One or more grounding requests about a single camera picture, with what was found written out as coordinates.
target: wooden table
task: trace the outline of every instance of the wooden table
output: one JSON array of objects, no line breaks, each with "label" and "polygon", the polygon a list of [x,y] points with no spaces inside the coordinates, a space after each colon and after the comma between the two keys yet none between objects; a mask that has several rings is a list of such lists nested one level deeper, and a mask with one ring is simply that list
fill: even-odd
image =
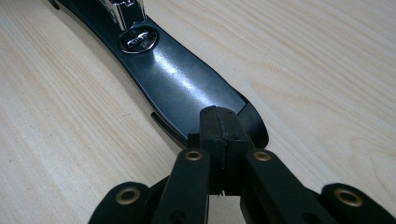
[{"label": "wooden table", "polygon": [[[267,149],[308,188],[363,190],[396,216],[392,0],[146,0],[147,13],[252,102]],[[45,0],[0,3],[0,223],[86,223],[125,181],[153,185],[178,147],[134,83]],[[243,223],[210,197],[209,223]]]}]

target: black plastic piece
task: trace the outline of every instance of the black plastic piece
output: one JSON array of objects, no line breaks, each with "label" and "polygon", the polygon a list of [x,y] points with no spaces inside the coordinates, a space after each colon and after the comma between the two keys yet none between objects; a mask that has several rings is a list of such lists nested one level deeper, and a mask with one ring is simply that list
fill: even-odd
[{"label": "black plastic piece", "polygon": [[345,184],[325,186],[319,199],[340,223],[396,223],[396,219],[381,205],[360,190]]},{"label": "black plastic piece", "polygon": [[247,152],[246,177],[270,223],[337,223],[272,152]]},{"label": "black plastic piece", "polygon": [[120,62],[148,99],[170,135],[187,143],[199,132],[199,113],[207,106],[227,107],[240,116],[256,147],[265,147],[268,133],[256,109],[218,73],[181,46],[149,17],[133,29],[146,27],[158,34],[154,48],[128,54],[120,49],[125,35],[97,0],[50,0],[77,17]]},{"label": "black plastic piece", "polygon": [[209,153],[188,148],[181,151],[151,223],[207,222],[209,203]]}]

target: chrome metal part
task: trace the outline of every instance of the chrome metal part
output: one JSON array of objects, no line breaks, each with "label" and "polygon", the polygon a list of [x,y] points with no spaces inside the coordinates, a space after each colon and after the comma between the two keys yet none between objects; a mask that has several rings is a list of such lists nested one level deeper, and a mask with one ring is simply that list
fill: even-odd
[{"label": "chrome metal part", "polygon": [[146,19],[143,0],[98,0],[110,13],[111,19],[122,31]]}]

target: brass grommet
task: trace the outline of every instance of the brass grommet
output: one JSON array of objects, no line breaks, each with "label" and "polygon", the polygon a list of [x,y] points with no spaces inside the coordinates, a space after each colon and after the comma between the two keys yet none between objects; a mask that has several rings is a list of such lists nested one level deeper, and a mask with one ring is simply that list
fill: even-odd
[{"label": "brass grommet", "polygon": [[140,197],[140,190],[135,187],[129,187],[120,190],[117,194],[116,201],[119,204],[127,205],[136,202]]},{"label": "brass grommet", "polygon": [[198,161],[203,157],[201,152],[190,151],[186,154],[186,159],[189,161]]},{"label": "brass grommet", "polygon": [[348,189],[336,189],[334,195],[340,202],[349,206],[360,207],[363,205],[361,197]]},{"label": "brass grommet", "polygon": [[258,151],[253,154],[254,158],[258,161],[269,161],[271,160],[271,156],[265,152]]}]

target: black glossy surface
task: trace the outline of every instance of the black glossy surface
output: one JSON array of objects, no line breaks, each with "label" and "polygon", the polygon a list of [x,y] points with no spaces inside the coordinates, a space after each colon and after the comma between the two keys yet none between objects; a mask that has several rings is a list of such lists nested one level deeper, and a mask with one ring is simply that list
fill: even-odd
[{"label": "black glossy surface", "polygon": [[[199,132],[199,113],[203,108],[216,105],[238,114],[247,105],[248,101],[219,74],[177,43],[149,17],[139,25],[158,31],[156,46],[140,54],[126,54],[119,48],[120,28],[95,0],[58,2],[66,7],[61,9],[77,16],[108,47],[172,134],[185,142],[189,133]],[[248,107],[244,118],[252,117],[254,123],[247,121],[247,132],[252,135],[256,146],[265,147],[268,142],[265,126],[254,107]]]}]

